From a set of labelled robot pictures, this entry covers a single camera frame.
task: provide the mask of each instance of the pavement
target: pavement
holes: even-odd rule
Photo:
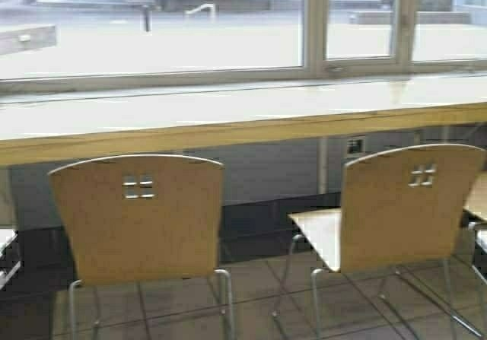
[[[330,58],[390,54],[391,26],[347,24],[331,14]],[[302,65],[303,21],[298,11],[220,13],[185,20],[182,12],[151,14],[143,30],[137,10],[52,9],[0,3],[0,27],[55,24],[57,45],[0,56],[0,78],[158,73]],[[487,57],[487,27],[419,25],[414,59]]]

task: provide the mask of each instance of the glass pane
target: glass pane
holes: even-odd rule
[[[413,60],[487,58],[487,0],[419,0]]]
[[[302,66],[304,0],[0,0],[0,78]]]
[[[392,55],[396,0],[329,0],[328,59]]]

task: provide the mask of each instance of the chair leg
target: chair leg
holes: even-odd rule
[[[93,288],[93,295],[94,295],[94,305],[96,308],[96,319],[93,323],[93,340],[98,339],[98,332],[100,331],[100,324],[101,324],[101,303],[100,303],[100,295],[98,294],[98,289],[96,287]]]
[[[449,278],[449,271],[446,269],[445,273],[447,274]],[[409,281],[407,278],[405,278],[401,272],[396,271],[396,275],[408,286],[410,286],[414,291],[417,293],[421,294],[425,299],[429,300],[432,304],[434,304],[439,310],[445,312],[448,316],[450,316],[452,319],[454,319],[457,323],[459,323],[461,326],[463,326],[467,331],[469,331],[471,334],[473,334],[477,338],[485,338],[485,336],[480,332],[472,323],[470,323],[467,319],[465,319],[463,316],[461,316],[454,308],[451,307],[450,303],[448,304],[448,308],[445,309],[444,306],[442,306],[438,300],[434,299],[431,295],[425,293],[421,288],[419,288],[417,285]]]
[[[225,287],[226,287],[226,295],[227,295],[227,306],[228,306],[228,312],[225,310],[222,310],[221,313],[226,315],[225,318],[228,320],[228,327],[230,329],[229,333],[230,335],[228,336],[228,340],[236,340],[236,335],[235,335],[235,317],[234,317],[234,294],[232,291],[231,287],[231,276],[230,273],[224,269],[216,269],[215,273],[220,276],[220,278],[224,277],[225,278]],[[218,279],[219,281],[219,287],[220,287],[220,303],[223,304],[223,286],[222,282],[220,281],[221,279]]]
[[[282,275],[281,281],[279,281],[279,295],[277,297],[276,302],[274,303],[274,306],[272,307],[272,315],[274,317],[277,317],[278,315],[278,309],[282,301],[282,296],[286,292],[285,282],[288,280],[289,269],[291,268],[291,258],[292,258],[292,254],[294,253],[294,248],[296,247],[296,243],[298,243],[298,241],[302,239],[304,239],[304,235],[301,234],[294,235],[291,241],[291,245],[289,246],[288,256],[286,257],[286,263],[284,267],[284,273]]]
[[[81,281],[73,281],[69,285],[69,322],[71,326],[71,340],[76,340],[78,337],[77,323],[76,323],[76,306],[75,306],[75,289],[81,285]]]
[[[147,334],[147,340],[152,340],[151,330],[149,329],[149,324],[147,321],[147,314],[145,313],[145,301],[144,295],[142,294],[142,288],[139,282],[135,284],[137,286],[138,300],[140,301],[140,306],[142,308],[142,315],[144,317],[144,327],[145,333]]]
[[[97,311],[97,319],[94,321],[94,326],[99,327],[101,324],[101,303],[100,303],[100,295],[98,294],[98,289],[93,287],[93,295],[94,295],[94,304]]]
[[[453,292],[451,290],[451,277],[450,277],[450,265],[448,262],[448,259],[442,259],[442,264],[443,264],[443,275],[444,275],[444,281],[445,284],[447,285],[447,299],[448,299],[448,304],[450,307],[453,307],[454,301],[453,301]],[[453,340],[457,340],[457,329],[455,328],[455,319],[450,316],[450,328],[451,328],[451,336]]]
[[[387,284],[387,279],[389,277],[386,275],[385,277],[382,278],[379,284],[379,290],[377,291],[378,297],[384,302],[384,304],[389,308],[389,311],[394,314],[395,317],[399,319],[399,321],[403,324],[404,327],[408,329],[408,331],[411,333],[411,335],[416,339],[416,340],[421,340],[421,337],[419,334],[414,330],[414,328],[404,319],[403,316],[399,313],[399,311],[392,305],[391,302],[389,302],[389,293],[386,289],[386,284]]]
[[[316,323],[316,334],[318,340],[321,339],[321,312],[320,312],[320,299],[318,297],[317,276],[323,272],[325,272],[325,270],[322,268],[314,269],[311,272],[311,289],[313,291],[314,315],[315,315],[315,323]]]
[[[484,331],[487,332],[487,307],[485,307],[484,290],[482,285],[487,284],[487,281],[474,265],[472,265],[472,270],[475,274],[477,274],[477,293],[479,295],[480,312],[482,315],[482,321],[484,322]]]

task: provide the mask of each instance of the railing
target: railing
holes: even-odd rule
[[[216,5],[214,3],[205,3],[203,5],[200,5],[197,8],[191,9],[189,11],[184,11],[184,17],[186,20],[189,20],[189,16],[195,13],[198,13],[199,11],[202,11],[204,9],[209,9],[209,17],[212,22],[216,21]]]

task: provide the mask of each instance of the chair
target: chair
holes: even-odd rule
[[[426,259],[443,259],[448,300],[451,303],[447,258],[454,250],[463,206],[485,160],[485,151],[467,145],[420,145],[381,152],[345,165],[342,207],[290,214],[302,234],[294,236],[286,260],[281,293],[273,316],[285,292],[291,256],[296,243],[306,238],[327,272],[354,272],[381,266],[400,265]],[[311,273],[316,335],[321,337],[317,276]],[[396,275],[443,309],[437,300],[417,288],[399,269]],[[419,338],[401,317],[380,285],[380,298],[399,320]],[[445,310],[471,333],[482,333],[451,307]]]
[[[79,278],[69,286],[73,340],[75,288],[81,284],[137,282],[144,307],[140,281],[213,272],[219,275],[217,297],[227,320],[225,332],[235,339],[231,276],[215,269],[222,164],[177,155],[126,155],[70,164],[49,172],[49,178]],[[96,331],[100,325],[96,290],[95,299]]]

